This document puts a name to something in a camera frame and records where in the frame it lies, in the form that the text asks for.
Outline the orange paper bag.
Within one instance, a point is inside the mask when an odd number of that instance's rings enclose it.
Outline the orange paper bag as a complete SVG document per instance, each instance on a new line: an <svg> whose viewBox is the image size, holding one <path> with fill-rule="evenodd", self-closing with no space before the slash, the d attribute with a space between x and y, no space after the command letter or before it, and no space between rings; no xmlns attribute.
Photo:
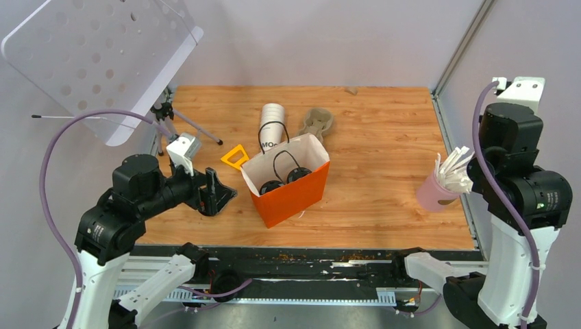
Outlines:
<svg viewBox="0 0 581 329"><path fill-rule="evenodd" d="M291 138L260 153L242 166L242 177L250 191L252 202L267 228L272 228L300 213L323 198L330 169L330 156L312 134ZM311 170L309 175L286 183L289 172L297 167ZM284 186L264 195L260 187L269 180L280 180Z"/></svg>

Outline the black coffee cup lid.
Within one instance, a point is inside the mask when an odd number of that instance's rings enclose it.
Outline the black coffee cup lid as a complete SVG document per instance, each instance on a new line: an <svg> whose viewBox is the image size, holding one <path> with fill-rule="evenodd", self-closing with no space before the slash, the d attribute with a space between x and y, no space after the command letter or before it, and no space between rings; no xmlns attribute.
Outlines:
<svg viewBox="0 0 581 329"><path fill-rule="evenodd" d="M295 182L296 180L303 178L309 175L310 173L312 173L311 170L305 167L294 168L287 175L286 183L290 184L291 182Z"/></svg>

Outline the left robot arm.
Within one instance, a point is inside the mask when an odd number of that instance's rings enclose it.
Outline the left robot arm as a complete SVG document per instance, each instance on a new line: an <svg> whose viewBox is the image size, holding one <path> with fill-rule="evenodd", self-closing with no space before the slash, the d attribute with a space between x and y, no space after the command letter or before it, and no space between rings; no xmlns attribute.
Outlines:
<svg viewBox="0 0 581 329"><path fill-rule="evenodd" d="M180 204L202 215L219 214L237 195L214 169L189 173L183 166L165 177L158 159L129 156L112 174L112 186L80 219L75 247L80 262L62 328L137 328L179 285L204 282L210 274L206 250L186 243L169 262L136 289L115 297L124 264L146 221Z"/></svg>

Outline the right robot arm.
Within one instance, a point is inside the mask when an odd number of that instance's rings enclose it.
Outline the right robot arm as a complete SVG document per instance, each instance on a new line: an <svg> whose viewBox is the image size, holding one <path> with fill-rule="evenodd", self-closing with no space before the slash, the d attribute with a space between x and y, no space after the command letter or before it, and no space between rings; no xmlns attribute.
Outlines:
<svg viewBox="0 0 581 329"><path fill-rule="evenodd" d="M487 272L462 271L427 252L415 252L391 267L395 283L427 284L468 328L546 327L536 299L573 192L561 174L535 165L542 130L542 120L527 106L475 107L475 156L468 174L492 216Z"/></svg>

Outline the yellow plastic triangle holder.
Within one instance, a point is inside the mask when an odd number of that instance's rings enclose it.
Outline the yellow plastic triangle holder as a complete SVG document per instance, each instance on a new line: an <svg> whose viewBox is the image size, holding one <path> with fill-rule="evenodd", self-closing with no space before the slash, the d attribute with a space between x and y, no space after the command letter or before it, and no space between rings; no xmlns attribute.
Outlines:
<svg viewBox="0 0 581 329"><path fill-rule="evenodd" d="M239 171L242 170L242 166L249 160L250 157L248 156L247 151L241 144L238 144L230 151L228 151L224 156L221 157L222 163Z"/></svg>

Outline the stack of white paper cups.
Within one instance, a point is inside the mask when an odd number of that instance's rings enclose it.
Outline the stack of white paper cups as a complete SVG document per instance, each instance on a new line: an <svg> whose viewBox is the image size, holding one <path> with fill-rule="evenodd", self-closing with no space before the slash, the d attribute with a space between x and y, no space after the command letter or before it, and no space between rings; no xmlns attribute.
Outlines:
<svg viewBox="0 0 581 329"><path fill-rule="evenodd" d="M285 118L285 109L278 103L267 103L262 107L259 142L264 151L270 150L281 142Z"/></svg>

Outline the stacked pulp cup carriers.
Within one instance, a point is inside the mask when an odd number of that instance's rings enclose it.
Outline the stacked pulp cup carriers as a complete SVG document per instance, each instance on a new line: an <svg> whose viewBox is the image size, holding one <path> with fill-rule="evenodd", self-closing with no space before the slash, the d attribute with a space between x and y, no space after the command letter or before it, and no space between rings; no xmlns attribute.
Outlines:
<svg viewBox="0 0 581 329"><path fill-rule="evenodd" d="M311 108L303 119L303 127L298 131L297 136L304 134L314 135L321 143L327 136L334 122L334 115L325 108Z"/></svg>

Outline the small brown wood block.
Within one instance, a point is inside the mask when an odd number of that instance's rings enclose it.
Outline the small brown wood block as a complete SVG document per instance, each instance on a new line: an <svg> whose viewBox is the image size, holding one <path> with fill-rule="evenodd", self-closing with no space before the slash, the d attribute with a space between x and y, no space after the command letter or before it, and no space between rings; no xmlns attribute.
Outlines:
<svg viewBox="0 0 581 329"><path fill-rule="evenodd" d="M356 87L345 87L344 91L349 93L350 95L357 95L358 89Z"/></svg>

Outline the clear perforated acrylic panel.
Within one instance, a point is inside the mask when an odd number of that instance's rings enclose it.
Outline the clear perforated acrylic panel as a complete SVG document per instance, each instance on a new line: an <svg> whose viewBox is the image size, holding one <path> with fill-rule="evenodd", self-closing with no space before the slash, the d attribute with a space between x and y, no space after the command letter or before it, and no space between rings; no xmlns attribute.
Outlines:
<svg viewBox="0 0 581 329"><path fill-rule="evenodd" d="M46 1L2 41L7 62L86 125L125 143L203 37L184 1Z"/></svg>

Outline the pink cup of wrapped straws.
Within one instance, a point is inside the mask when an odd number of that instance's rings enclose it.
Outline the pink cup of wrapped straws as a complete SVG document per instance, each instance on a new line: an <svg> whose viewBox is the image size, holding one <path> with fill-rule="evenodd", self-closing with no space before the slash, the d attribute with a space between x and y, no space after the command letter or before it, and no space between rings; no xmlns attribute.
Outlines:
<svg viewBox="0 0 581 329"><path fill-rule="evenodd" d="M455 147L442 159L436 154L434 168L417 189L419 205L428 211L439 212L463 194L470 194L473 180L467 173L467 165L474 152L468 146Z"/></svg>

